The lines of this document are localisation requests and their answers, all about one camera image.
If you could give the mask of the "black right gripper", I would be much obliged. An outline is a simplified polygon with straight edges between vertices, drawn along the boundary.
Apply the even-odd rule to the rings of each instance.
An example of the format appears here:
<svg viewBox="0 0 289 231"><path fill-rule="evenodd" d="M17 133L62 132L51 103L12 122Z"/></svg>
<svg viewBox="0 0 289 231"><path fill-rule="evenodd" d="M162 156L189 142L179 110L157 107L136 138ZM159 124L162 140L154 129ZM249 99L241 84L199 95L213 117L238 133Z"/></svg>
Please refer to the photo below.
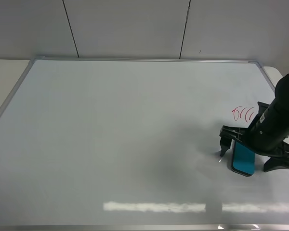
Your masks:
<svg viewBox="0 0 289 231"><path fill-rule="evenodd" d="M257 102L258 114L247 128L222 126L220 130L220 157L236 141L256 154L268 156L263 166L264 172L289 169L289 144L284 140L289 136L289 110L278 106Z"/></svg>

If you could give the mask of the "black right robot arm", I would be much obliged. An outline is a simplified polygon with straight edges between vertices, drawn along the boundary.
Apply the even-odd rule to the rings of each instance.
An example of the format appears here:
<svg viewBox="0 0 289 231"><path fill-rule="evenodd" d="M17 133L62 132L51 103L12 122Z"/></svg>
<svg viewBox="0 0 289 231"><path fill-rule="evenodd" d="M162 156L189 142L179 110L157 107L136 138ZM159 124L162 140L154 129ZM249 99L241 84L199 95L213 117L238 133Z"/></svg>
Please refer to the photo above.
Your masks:
<svg viewBox="0 0 289 231"><path fill-rule="evenodd" d="M289 169L289 73L275 86L271 104L258 103L258 113L247 128L222 126L220 156L232 149L231 170L250 177L255 155L267 156L264 172Z"/></svg>

